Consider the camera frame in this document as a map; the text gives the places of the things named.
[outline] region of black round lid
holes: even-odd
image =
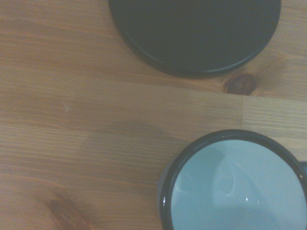
[[[221,72],[256,56],[272,37],[281,0],[109,0],[124,40],[174,75]]]

